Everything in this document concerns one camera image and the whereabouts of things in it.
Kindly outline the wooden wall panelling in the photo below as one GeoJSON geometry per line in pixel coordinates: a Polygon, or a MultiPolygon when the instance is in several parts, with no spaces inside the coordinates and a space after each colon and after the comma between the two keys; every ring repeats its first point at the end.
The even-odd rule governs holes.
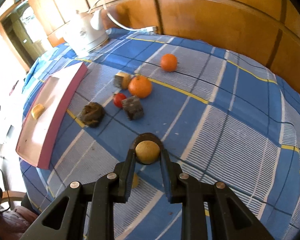
{"type": "MultiPolygon", "coordinates": [[[[0,0],[0,7],[6,0],[0,0]]],[[[78,11],[106,4],[120,23],[230,49],[285,79],[300,93],[300,2],[294,0],[28,0],[52,45],[78,11]]]]}

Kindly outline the wooden chair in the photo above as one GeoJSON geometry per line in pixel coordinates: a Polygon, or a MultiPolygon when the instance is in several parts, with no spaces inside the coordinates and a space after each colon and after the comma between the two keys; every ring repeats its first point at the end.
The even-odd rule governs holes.
{"type": "MultiPolygon", "coordinates": [[[[0,204],[3,193],[0,191],[0,204]]],[[[27,194],[24,194],[21,205],[13,210],[0,211],[0,239],[20,239],[23,233],[38,218],[32,210],[27,194]]]]}

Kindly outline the dark cut fruit chunk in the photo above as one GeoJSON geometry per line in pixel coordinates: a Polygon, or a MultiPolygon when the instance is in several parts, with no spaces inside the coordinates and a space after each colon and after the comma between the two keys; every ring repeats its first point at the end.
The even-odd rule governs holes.
{"type": "Polygon", "coordinates": [[[121,103],[129,120],[136,120],[144,116],[143,106],[137,96],[126,98],[121,103]]]}

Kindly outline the dark brown wrinkled fruit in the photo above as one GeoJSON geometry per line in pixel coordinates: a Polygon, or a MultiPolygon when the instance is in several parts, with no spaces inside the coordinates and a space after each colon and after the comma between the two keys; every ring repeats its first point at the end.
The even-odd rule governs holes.
{"type": "Polygon", "coordinates": [[[106,111],[99,103],[90,102],[83,107],[79,118],[83,124],[92,128],[96,128],[103,120],[105,114],[106,111]]]}

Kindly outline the white electric kettle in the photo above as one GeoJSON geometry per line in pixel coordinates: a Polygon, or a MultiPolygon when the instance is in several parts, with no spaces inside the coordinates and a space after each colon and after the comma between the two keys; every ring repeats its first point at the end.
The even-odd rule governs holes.
{"type": "Polygon", "coordinates": [[[62,30],[64,40],[78,57],[85,57],[106,42],[108,34],[102,23],[101,10],[93,13],[76,11],[62,30]]]}

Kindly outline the small red tomato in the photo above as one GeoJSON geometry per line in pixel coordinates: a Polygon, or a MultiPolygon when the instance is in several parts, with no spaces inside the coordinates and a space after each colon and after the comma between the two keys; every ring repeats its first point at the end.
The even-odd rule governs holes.
{"type": "Polygon", "coordinates": [[[122,101],[125,100],[127,97],[123,93],[116,93],[113,96],[113,103],[116,107],[122,108],[122,101]]]}

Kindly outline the small tan round fruit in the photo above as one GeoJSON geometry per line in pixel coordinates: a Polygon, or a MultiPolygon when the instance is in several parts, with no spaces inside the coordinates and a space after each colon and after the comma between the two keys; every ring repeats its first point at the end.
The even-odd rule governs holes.
{"type": "Polygon", "coordinates": [[[157,161],[160,147],[153,141],[145,140],[137,144],[135,154],[140,163],[149,165],[157,161]]]}

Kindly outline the pink tray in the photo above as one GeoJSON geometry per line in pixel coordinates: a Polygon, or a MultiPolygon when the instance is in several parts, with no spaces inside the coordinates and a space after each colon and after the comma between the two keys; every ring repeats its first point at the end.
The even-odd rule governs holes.
{"type": "Polygon", "coordinates": [[[34,167],[49,168],[63,116],[87,70],[80,62],[53,73],[44,82],[31,105],[41,104],[44,111],[38,119],[28,112],[15,148],[21,159],[34,167]]]}

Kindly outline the orange mandarin with stem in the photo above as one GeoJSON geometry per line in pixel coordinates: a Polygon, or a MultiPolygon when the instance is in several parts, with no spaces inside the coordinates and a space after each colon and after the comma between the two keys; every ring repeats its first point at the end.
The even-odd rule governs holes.
{"type": "Polygon", "coordinates": [[[173,72],[176,70],[178,60],[173,54],[165,54],[161,57],[160,66],[166,72],[173,72]]]}

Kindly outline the blue plaid tablecloth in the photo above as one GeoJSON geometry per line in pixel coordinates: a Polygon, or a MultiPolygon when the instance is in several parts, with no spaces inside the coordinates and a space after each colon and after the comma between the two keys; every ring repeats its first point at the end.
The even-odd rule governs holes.
{"type": "Polygon", "coordinates": [[[43,211],[72,181],[98,180],[124,161],[141,133],[159,137],[184,172],[204,183],[223,181],[275,239],[300,230],[300,94],[260,63],[202,41],[111,29],[110,41],[80,59],[68,44],[36,59],[23,87],[24,111],[54,72],[83,62],[88,71],[59,128],[49,168],[20,163],[33,208],[43,211]],[[178,65],[166,72],[161,57],[178,65]],[[147,77],[144,116],[129,120],[113,103],[124,72],[147,77]],[[106,111],[98,127],[81,122],[85,105],[106,111]]]}

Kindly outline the large orange mandarin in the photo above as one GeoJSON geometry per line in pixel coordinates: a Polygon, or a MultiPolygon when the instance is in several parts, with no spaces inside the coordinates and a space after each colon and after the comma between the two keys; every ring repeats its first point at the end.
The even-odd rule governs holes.
{"type": "Polygon", "coordinates": [[[151,81],[144,76],[135,76],[131,79],[128,90],[133,96],[137,96],[140,99],[144,99],[152,92],[151,81]]]}

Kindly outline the yellow-fleshed dark-skinned fruit piece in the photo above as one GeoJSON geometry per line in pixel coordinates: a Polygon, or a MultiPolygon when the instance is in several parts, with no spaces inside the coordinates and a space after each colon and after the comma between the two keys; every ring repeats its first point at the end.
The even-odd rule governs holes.
{"type": "Polygon", "coordinates": [[[117,88],[127,89],[130,81],[131,81],[130,74],[124,73],[124,72],[118,72],[114,76],[113,83],[114,83],[114,86],[117,88]]]}

